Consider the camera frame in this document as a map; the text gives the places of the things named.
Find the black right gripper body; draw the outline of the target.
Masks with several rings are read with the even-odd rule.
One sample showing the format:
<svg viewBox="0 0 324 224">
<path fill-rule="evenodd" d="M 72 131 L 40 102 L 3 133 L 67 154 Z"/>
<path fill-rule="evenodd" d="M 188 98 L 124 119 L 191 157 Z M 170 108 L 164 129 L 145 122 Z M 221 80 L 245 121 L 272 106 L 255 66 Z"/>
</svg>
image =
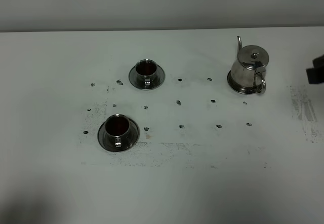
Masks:
<svg viewBox="0 0 324 224">
<path fill-rule="evenodd" d="M 306 69 L 309 84 L 324 82 L 324 55 L 313 59 L 313 67 Z"/>
</svg>

